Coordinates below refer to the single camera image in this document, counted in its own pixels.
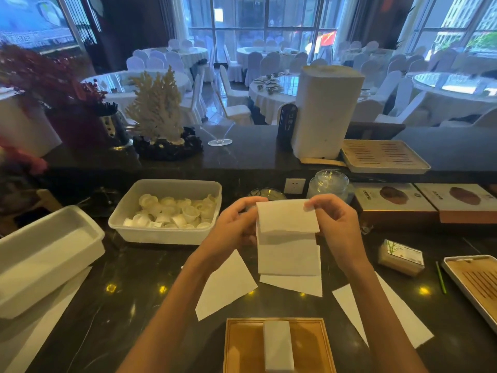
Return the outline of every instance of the left hand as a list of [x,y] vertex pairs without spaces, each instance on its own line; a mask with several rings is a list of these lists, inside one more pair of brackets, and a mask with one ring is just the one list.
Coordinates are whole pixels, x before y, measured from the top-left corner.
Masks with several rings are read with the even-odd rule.
[[216,225],[206,239],[195,251],[202,260],[207,260],[214,272],[242,245],[257,244],[255,237],[255,222],[257,207],[255,203],[268,201],[262,196],[243,197],[227,207],[219,215]]

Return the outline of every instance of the label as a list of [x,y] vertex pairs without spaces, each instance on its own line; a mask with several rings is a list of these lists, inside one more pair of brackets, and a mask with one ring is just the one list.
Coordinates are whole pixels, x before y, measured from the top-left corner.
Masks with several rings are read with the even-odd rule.
[[411,249],[410,247],[389,240],[385,240],[385,243],[387,244],[387,252],[390,255],[401,257],[402,259],[420,264],[422,266],[425,265],[425,262],[423,260],[423,253],[421,251]]

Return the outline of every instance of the forearm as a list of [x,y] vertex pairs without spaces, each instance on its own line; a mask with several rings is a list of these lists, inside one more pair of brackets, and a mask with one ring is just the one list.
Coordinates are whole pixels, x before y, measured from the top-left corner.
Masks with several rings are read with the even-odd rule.
[[196,252],[188,258],[164,302],[126,356],[118,373],[169,371],[211,273],[207,260]]
[[367,263],[349,275],[352,292],[368,339],[376,371],[427,372]]

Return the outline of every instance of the hand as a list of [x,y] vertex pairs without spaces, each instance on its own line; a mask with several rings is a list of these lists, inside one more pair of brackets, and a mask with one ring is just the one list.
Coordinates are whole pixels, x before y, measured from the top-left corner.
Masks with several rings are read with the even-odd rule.
[[305,206],[314,206],[322,233],[340,269],[347,277],[370,267],[362,243],[357,212],[333,194],[312,197]]
[[257,244],[255,222],[258,213],[257,207],[253,205],[259,201],[268,200],[262,196],[243,197],[227,207],[195,251],[197,256],[208,261],[212,272],[218,269],[236,248]]

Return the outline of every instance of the right hand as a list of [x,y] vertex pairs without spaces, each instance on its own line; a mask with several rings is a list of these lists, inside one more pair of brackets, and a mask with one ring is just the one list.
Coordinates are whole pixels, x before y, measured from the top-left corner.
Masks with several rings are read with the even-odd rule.
[[362,243],[357,212],[352,207],[333,194],[313,196],[305,206],[316,209],[321,232],[347,277],[371,267]]

